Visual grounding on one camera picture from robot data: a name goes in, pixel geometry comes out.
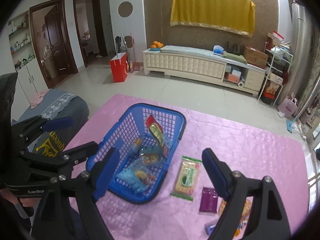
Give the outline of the person's left hand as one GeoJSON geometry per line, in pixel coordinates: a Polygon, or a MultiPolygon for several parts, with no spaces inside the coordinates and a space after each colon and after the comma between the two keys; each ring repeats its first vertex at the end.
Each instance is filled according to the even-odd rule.
{"type": "Polygon", "coordinates": [[[9,189],[1,189],[1,197],[11,202],[14,206],[14,211],[18,212],[18,215],[23,218],[34,220],[35,212],[38,208],[41,198],[17,198],[9,189]]]}

